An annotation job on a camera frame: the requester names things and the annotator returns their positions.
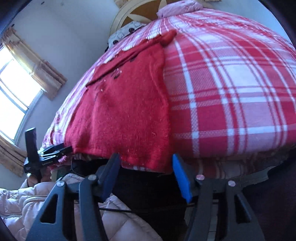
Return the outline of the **red knitted sweater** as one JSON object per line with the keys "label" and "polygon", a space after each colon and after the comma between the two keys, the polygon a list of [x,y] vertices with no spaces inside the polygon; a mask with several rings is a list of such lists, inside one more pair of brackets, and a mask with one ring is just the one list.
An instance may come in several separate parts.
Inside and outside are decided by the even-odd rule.
{"label": "red knitted sweater", "polygon": [[171,30],[119,52],[98,66],[75,108],[64,143],[75,154],[168,172],[172,154],[170,103],[163,70]]}

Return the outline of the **pink puffer jacket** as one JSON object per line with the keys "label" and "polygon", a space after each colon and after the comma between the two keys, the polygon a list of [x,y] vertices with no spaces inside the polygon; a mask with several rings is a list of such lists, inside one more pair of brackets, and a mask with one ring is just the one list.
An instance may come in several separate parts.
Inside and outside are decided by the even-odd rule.
{"label": "pink puffer jacket", "polygon": [[118,174],[1,190],[1,240],[160,240],[116,195]]}

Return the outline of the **yellow curtain side window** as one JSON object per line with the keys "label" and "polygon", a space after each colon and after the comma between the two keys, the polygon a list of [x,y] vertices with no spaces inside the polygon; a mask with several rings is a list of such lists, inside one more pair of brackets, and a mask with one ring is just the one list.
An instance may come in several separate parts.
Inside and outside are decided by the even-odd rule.
{"label": "yellow curtain side window", "polygon": [[16,61],[41,86],[49,100],[53,100],[67,82],[56,68],[42,59],[22,40],[16,30],[9,27],[1,37],[1,43],[8,49]]}

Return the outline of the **red white plaid bedspread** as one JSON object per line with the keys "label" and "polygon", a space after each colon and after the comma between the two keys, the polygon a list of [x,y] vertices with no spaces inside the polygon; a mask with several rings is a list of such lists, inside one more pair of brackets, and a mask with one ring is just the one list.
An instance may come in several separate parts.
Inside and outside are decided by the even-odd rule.
{"label": "red white plaid bedspread", "polygon": [[164,49],[163,70],[171,157],[178,153],[195,161],[295,143],[293,45],[253,20],[204,9],[155,20],[105,52],[66,97],[42,148],[64,143],[74,110],[98,66],[171,30],[177,34]]}

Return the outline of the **white black patterned pillow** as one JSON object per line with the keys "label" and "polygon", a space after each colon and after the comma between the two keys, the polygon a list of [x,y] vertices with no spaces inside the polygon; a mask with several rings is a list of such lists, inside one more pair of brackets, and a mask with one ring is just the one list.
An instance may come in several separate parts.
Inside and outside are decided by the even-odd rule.
{"label": "white black patterned pillow", "polygon": [[125,37],[131,35],[138,29],[144,27],[146,24],[132,21],[128,23],[127,25],[121,27],[119,30],[115,31],[108,39],[108,47],[112,48],[114,45],[116,45],[118,42],[123,40]]}

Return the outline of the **cream wooden headboard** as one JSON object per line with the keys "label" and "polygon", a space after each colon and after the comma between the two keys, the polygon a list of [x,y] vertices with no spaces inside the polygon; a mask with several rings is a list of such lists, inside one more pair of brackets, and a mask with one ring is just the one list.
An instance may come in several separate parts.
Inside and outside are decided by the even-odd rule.
{"label": "cream wooden headboard", "polygon": [[131,21],[148,24],[158,18],[157,12],[167,4],[167,0],[132,0],[124,4],[115,16],[110,28],[110,36]]}

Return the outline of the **pink pillow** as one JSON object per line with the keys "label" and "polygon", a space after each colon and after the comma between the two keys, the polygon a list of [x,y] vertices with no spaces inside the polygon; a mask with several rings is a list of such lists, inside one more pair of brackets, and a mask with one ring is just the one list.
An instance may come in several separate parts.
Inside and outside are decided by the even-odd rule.
{"label": "pink pillow", "polygon": [[197,1],[177,1],[167,4],[157,12],[158,19],[182,15],[202,10],[204,7]]}

